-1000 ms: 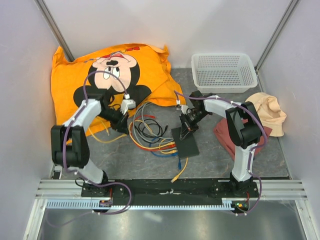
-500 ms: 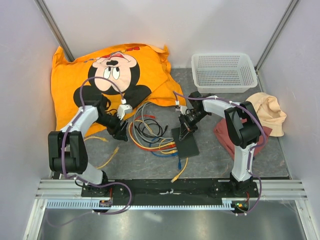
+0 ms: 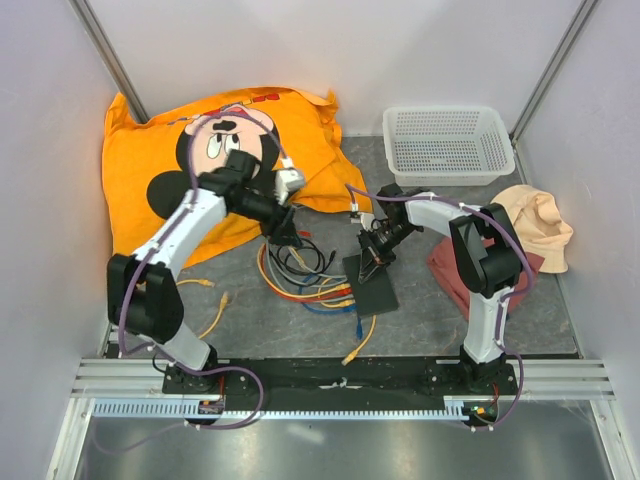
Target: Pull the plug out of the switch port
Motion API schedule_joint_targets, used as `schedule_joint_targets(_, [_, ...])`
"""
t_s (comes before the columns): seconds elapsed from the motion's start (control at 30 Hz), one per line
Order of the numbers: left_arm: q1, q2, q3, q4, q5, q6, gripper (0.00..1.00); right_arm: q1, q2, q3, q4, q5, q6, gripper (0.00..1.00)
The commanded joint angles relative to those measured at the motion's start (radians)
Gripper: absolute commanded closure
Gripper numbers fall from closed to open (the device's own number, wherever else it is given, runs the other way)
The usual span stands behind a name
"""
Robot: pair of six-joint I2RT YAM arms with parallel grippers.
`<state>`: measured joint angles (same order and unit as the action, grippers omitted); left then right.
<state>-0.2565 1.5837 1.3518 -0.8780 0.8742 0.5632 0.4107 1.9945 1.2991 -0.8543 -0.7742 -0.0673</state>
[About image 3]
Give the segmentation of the black network switch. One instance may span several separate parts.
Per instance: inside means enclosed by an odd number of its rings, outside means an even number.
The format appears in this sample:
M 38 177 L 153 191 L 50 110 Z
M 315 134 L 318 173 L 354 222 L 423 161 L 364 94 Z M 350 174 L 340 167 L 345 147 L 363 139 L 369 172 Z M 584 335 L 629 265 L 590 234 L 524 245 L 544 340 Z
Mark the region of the black network switch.
M 381 315 L 396 311 L 399 301 L 386 270 L 377 271 L 364 283 L 359 281 L 360 257 L 348 256 L 342 259 L 344 273 L 350 284 L 360 317 Z

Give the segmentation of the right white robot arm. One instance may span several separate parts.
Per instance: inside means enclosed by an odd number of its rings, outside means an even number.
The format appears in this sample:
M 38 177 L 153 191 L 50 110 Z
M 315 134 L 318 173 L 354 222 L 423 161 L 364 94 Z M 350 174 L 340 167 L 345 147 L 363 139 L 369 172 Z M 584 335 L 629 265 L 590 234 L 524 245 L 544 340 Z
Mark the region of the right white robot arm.
M 411 233 L 425 229 L 452 242 L 454 264 L 470 293 L 468 330 L 458 362 L 445 367 L 445 381 L 477 394 L 512 372 L 506 363 L 504 328 L 508 306 L 533 273 L 504 207 L 470 206 L 424 189 L 404 192 L 390 184 L 374 196 L 385 213 L 358 234 L 358 281 L 368 282 L 395 261 L 394 249 Z

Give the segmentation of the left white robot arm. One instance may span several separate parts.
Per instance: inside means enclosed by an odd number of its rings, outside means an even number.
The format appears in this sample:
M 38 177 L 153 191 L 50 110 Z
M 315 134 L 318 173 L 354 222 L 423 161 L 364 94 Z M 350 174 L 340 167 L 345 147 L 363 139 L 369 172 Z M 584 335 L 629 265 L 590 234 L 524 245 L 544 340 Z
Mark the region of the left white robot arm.
M 291 197 L 306 183 L 291 159 L 276 170 L 267 193 L 250 185 L 257 160 L 239 150 L 227 163 L 191 179 L 191 186 L 164 225 L 130 255 L 115 254 L 107 265 L 107 311 L 116 326 L 119 352 L 130 354 L 126 334 L 155 347 L 185 373 L 198 393 L 216 388 L 224 368 L 214 347 L 184 321 L 176 280 L 204 237 L 230 214 L 259 223 L 271 243 L 298 246 Z

